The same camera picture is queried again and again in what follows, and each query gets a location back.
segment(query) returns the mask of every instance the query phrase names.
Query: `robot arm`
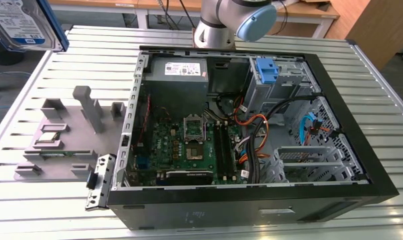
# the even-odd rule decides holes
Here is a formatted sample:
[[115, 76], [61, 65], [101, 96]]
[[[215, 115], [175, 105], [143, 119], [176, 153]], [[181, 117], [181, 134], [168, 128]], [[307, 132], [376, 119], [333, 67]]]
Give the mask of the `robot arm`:
[[271, 0], [203, 0], [201, 18], [193, 34], [199, 48], [233, 48], [233, 34], [259, 40], [276, 20]]

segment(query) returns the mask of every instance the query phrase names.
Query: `sticker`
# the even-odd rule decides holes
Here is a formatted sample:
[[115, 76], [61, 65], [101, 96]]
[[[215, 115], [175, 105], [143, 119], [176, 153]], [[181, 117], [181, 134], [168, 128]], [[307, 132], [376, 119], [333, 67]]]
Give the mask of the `sticker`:
[[329, 19], [329, 18], [333, 18], [333, 19], [335, 19], [335, 18], [336, 18], [336, 16], [321, 15], [321, 18], [325, 18], [325, 19], [327, 19], [327, 18], [328, 18], [328, 19]]
[[115, 6], [117, 6], [117, 7], [133, 7], [135, 5], [132, 5], [132, 4], [123, 4], [123, 3], [117, 3], [117, 4], [115, 4]]
[[200, 64], [189, 62], [168, 62], [165, 63], [164, 74], [179, 76], [200, 76]]
[[279, 209], [259, 209], [259, 213], [260, 214], [293, 214], [295, 211], [291, 208], [279, 208]]
[[247, 107], [244, 107], [243, 105], [240, 105], [239, 109], [241, 109], [243, 112], [247, 112]]
[[28, 11], [21, 0], [0, 0], [0, 25], [20, 44], [43, 44], [45, 38]]
[[248, 178], [248, 171], [241, 170], [241, 177], [243, 177], [243, 178]]

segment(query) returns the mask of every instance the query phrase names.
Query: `green circuit board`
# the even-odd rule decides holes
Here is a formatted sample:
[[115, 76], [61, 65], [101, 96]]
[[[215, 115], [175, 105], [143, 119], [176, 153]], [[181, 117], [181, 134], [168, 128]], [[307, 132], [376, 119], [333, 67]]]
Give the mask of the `green circuit board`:
[[[196, 126], [188, 127], [191, 133], [196, 132]], [[139, 182], [145, 186], [155, 186], [155, 177], [160, 172], [172, 170], [187, 171], [211, 171], [213, 172], [212, 184], [239, 184], [240, 178], [217, 178], [216, 174], [216, 155], [215, 155], [215, 125], [205, 124], [205, 141], [184, 142], [184, 128], [181, 122], [159, 122], [153, 126], [151, 155], [147, 161], [145, 169], [140, 170]], [[229, 135], [229, 144], [233, 144], [233, 138], [239, 135], [236, 126], [227, 127]]]

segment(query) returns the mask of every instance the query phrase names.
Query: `metal table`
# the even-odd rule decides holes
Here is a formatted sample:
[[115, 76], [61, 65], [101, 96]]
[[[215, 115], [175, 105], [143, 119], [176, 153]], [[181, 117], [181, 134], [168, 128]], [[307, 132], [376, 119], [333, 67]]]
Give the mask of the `metal table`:
[[76, 85], [89, 85], [100, 104], [127, 102], [139, 45], [191, 46], [189, 31], [75, 26], [67, 53], [47, 52], [0, 125], [0, 238], [91, 239], [153, 236], [161, 239], [319, 239], [403, 240], [403, 102], [357, 46], [345, 41], [264, 37], [236, 40], [237, 49], [317, 54], [373, 147], [400, 195], [323, 223], [268, 227], [217, 227], [193, 231], [131, 232], [113, 213], [84, 211], [85, 183], [21, 183], [16, 163], [43, 118], [43, 98], [72, 98]]

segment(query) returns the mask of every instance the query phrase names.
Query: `hard drive label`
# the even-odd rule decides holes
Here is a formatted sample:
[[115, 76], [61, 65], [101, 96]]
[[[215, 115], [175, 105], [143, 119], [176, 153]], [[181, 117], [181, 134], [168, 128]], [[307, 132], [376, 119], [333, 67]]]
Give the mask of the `hard drive label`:
[[25, 11], [29, 10], [23, 6], [21, 0], [0, 0], [0, 25], [16, 42], [43, 44], [44, 35]]

